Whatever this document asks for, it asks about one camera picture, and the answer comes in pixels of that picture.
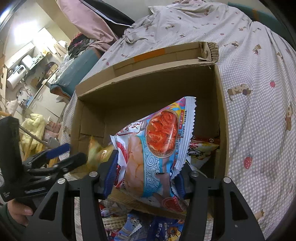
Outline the left hand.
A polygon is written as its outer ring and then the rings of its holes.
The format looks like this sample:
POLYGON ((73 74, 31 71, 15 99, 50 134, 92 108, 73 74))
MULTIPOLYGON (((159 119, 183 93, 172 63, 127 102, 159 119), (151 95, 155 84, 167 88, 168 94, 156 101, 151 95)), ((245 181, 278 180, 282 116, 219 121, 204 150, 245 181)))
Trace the left hand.
POLYGON ((33 215, 33 210, 30 207, 13 199, 7 203, 7 208, 12 219, 18 224, 22 226, 29 224, 28 216, 33 215))

